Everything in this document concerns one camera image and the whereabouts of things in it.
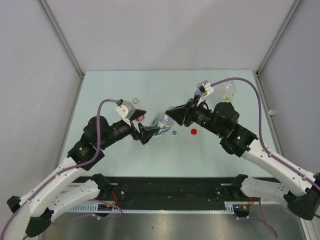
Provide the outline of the green label clear bottle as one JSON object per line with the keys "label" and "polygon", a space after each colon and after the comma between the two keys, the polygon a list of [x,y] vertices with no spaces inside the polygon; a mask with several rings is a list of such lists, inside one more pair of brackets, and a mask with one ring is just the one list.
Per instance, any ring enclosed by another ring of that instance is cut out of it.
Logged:
{"label": "green label clear bottle", "polygon": [[173,109],[173,106],[165,110],[159,111],[153,118],[150,126],[151,127],[159,127],[159,130],[154,134],[154,136],[162,136],[165,135],[174,125],[174,120],[166,114],[167,110]]}

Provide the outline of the red bottle cap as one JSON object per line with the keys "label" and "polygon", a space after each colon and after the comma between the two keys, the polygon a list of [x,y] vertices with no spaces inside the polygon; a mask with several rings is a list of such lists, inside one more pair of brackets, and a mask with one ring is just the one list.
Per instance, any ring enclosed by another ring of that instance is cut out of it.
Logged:
{"label": "red bottle cap", "polygon": [[198,131],[197,131],[195,128],[192,128],[192,129],[190,130],[190,133],[191,133],[192,135],[196,135],[196,134],[198,133]]}

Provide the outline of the blue label Pocari bottle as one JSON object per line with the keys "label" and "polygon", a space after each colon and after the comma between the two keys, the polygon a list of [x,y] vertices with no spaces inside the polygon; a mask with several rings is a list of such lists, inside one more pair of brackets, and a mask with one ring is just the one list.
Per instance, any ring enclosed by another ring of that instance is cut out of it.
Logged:
{"label": "blue label Pocari bottle", "polygon": [[202,96],[201,92],[199,90],[196,90],[195,93],[194,93],[194,97],[193,98],[194,99],[195,98],[200,98],[201,96]]}

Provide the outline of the square clear juice bottle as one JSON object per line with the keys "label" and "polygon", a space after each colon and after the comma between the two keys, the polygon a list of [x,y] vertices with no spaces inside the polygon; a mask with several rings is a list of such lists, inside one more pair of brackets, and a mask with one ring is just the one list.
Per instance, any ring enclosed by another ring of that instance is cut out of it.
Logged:
{"label": "square clear juice bottle", "polygon": [[212,106],[220,102],[231,103],[237,88],[235,86],[234,80],[225,81],[223,83],[217,84],[213,87],[213,93],[208,97],[209,103]]}

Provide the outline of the blue Pocari bottle cap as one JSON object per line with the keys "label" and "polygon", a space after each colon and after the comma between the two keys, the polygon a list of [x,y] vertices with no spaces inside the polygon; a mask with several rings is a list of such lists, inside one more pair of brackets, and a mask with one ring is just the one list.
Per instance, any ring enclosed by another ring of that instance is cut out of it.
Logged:
{"label": "blue Pocari bottle cap", "polygon": [[270,116],[273,116],[273,115],[275,114],[275,111],[274,111],[273,109],[270,109],[270,110],[268,111],[268,114],[269,114]]}

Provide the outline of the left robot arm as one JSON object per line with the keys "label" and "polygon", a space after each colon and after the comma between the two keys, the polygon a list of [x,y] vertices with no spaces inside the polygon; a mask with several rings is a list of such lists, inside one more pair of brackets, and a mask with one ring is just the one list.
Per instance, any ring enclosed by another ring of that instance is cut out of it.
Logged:
{"label": "left robot arm", "polygon": [[101,173],[93,175],[81,186],[72,190],[66,187],[88,172],[104,158],[103,150],[127,136],[143,145],[159,130],[158,127],[136,128],[133,120],[144,115],[144,110],[120,105],[117,112],[121,120],[110,125],[98,112],[83,130],[80,140],[66,158],[37,187],[21,197],[12,196],[7,205],[13,215],[3,228],[2,240],[24,240],[43,233],[58,217],[83,202],[110,196],[111,184]]}

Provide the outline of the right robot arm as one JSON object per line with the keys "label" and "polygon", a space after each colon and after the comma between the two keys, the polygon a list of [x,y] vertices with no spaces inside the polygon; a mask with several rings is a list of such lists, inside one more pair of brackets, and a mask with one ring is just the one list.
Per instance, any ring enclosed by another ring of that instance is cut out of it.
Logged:
{"label": "right robot arm", "polygon": [[165,112],[178,125],[193,123],[217,135],[220,145],[230,155],[243,158],[278,180],[257,180],[240,174],[230,188],[231,196],[242,201],[253,197],[286,206],[301,219],[311,221],[320,206],[320,175],[307,171],[270,150],[261,137],[238,123],[239,113],[229,102],[218,103],[214,110],[204,107],[197,99]]}

